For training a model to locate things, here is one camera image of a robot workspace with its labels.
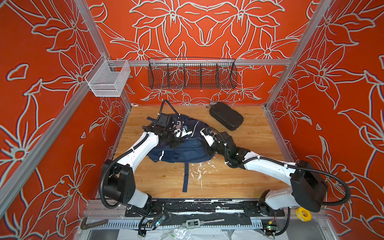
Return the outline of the navy blue student backpack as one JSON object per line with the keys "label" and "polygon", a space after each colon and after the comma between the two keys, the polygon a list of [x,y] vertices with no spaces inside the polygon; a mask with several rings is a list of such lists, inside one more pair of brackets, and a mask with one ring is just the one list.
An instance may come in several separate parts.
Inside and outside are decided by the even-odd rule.
{"label": "navy blue student backpack", "polygon": [[201,130],[209,125],[186,115],[181,115],[181,119],[183,126],[187,128],[189,133],[187,136],[182,137],[183,142],[175,147],[171,147],[169,143],[159,141],[158,146],[148,153],[148,157],[155,163],[159,161],[183,163],[185,165],[183,192],[186,193],[189,182],[189,164],[210,161],[215,153],[207,149],[204,137],[201,135]]}

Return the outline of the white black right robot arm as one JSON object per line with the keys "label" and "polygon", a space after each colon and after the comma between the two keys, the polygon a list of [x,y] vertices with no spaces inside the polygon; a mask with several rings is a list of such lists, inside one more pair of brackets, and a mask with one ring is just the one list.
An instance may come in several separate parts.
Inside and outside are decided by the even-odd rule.
{"label": "white black right robot arm", "polygon": [[[259,199],[262,213],[288,207],[302,207],[317,213],[322,206],[343,205],[351,198],[351,189],[343,180],[331,173],[316,170],[307,161],[288,163],[259,155],[236,146],[228,133],[219,133],[211,128],[202,130],[201,136],[207,144],[207,149],[223,156],[228,167],[262,173],[287,185],[284,189],[266,190],[262,194]],[[328,184],[324,177],[333,179],[342,186],[344,195],[340,200],[333,202],[325,200]]]}

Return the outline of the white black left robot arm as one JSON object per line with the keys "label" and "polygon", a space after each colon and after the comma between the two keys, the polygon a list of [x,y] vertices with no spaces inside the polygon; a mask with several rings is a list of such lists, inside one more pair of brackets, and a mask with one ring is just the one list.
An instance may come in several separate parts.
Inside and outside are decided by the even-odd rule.
{"label": "white black left robot arm", "polygon": [[160,142],[177,146],[193,131],[187,127],[159,127],[151,124],[143,126],[143,134],[122,155],[113,161],[104,163],[99,183],[100,200],[107,209],[119,205],[133,206],[146,212],[150,208],[150,195],[138,190],[134,173],[142,160]]}

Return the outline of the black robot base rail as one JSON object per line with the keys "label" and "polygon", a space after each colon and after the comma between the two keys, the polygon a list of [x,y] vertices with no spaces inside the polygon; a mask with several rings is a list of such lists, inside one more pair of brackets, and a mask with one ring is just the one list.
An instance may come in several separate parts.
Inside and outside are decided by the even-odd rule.
{"label": "black robot base rail", "polygon": [[267,210],[257,199],[152,199],[154,211],[165,216],[193,214],[244,214],[246,217],[284,217],[283,209]]}

